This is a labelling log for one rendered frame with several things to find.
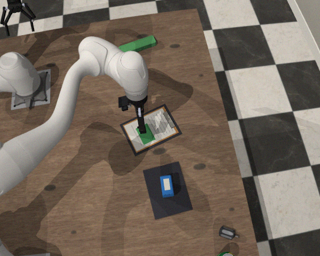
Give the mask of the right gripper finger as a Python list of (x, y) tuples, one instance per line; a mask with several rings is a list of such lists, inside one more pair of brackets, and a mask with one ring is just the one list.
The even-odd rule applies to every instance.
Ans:
[(146, 127), (145, 127), (145, 122), (144, 122), (144, 117), (143, 117), (143, 114), (144, 114), (144, 105), (142, 105), (142, 110), (140, 110), (140, 108), (138, 108), (138, 111), (137, 111), (136, 106), (134, 106), (134, 107), (135, 107), (135, 112), (136, 112), (137, 119), (138, 119), (138, 126), (137, 126), (137, 128), (139, 129), (140, 134), (147, 133), (147, 132), (146, 132)]

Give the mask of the clipboard with paper form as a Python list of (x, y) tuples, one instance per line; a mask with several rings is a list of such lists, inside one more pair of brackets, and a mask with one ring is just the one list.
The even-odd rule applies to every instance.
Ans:
[(143, 114), (146, 132), (140, 134), (137, 117), (120, 124), (135, 156), (182, 134), (165, 104)]

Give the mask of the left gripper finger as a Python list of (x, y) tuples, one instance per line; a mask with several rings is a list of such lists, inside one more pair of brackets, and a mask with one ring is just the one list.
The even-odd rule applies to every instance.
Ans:
[[(12, 15), (13, 7), (11, 7), (11, 9), (10, 9), (10, 11), (9, 11), (9, 13), (8, 13), (8, 15), (7, 15), (7, 17), (6, 17), (6, 19), (5, 19), (5, 15), (6, 15), (6, 11), (7, 11), (7, 9), (8, 9), (7, 7), (3, 7), (3, 13), (2, 13), (2, 17), (1, 17), (1, 22), (0, 22), (0, 24), (2, 24), (2, 25), (3, 25), (3, 27), (5, 27), (6, 34), (7, 34), (7, 36), (9, 36), (9, 35), (10, 35), (10, 33), (9, 33), (9, 29), (8, 29), (7, 23), (8, 23), (8, 21), (9, 21), (9, 19), (10, 19), (11, 15)], [(4, 20), (4, 19), (5, 19), (5, 20)]]
[(31, 14), (32, 17), (28, 13), (26, 13), (23, 9), (19, 8), (18, 6), (16, 6), (16, 8), (30, 19), (31, 29), (32, 29), (32, 31), (35, 31), (33, 22), (34, 22), (34, 18), (36, 18), (36, 16), (33, 14), (31, 9), (28, 7), (27, 3), (23, 3), (22, 6), (24, 6), (28, 10), (28, 12)]

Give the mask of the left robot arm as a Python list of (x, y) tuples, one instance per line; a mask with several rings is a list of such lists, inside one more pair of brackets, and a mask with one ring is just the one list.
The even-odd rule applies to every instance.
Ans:
[(0, 57), (0, 92), (15, 93), (16, 106), (46, 100), (47, 73), (37, 73), (32, 63), (22, 54), (8, 52)]

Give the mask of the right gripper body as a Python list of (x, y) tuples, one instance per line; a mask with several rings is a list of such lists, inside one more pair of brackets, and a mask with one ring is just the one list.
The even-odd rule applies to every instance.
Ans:
[(140, 108), (140, 110), (142, 110), (142, 105), (144, 105), (144, 104), (146, 103), (147, 98), (148, 98), (148, 97), (146, 96), (144, 99), (142, 99), (142, 100), (140, 100), (140, 101), (132, 101), (132, 100), (129, 99), (129, 102), (130, 102), (132, 105), (136, 106), (137, 110), (138, 110), (138, 108)]

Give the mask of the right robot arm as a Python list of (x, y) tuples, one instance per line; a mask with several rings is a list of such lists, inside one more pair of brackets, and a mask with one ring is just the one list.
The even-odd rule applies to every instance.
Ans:
[(24, 180), (67, 133), (83, 77), (106, 74), (114, 79), (126, 94), (118, 98), (122, 111), (131, 107), (129, 99), (140, 101), (147, 96), (148, 68), (138, 52), (124, 53), (114, 44), (94, 36), (83, 39), (78, 51), (79, 60), (65, 76), (50, 119), (6, 143), (0, 142), (0, 196)]

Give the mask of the dark grey flat mat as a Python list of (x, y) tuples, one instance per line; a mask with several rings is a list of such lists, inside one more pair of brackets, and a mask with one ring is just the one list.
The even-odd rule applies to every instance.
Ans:
[[(186, 184), (178, 162), (143, 170), (155, 219), (192, 210)], [(172, 176), (174, 196), (163, 199), (160, 177)]]

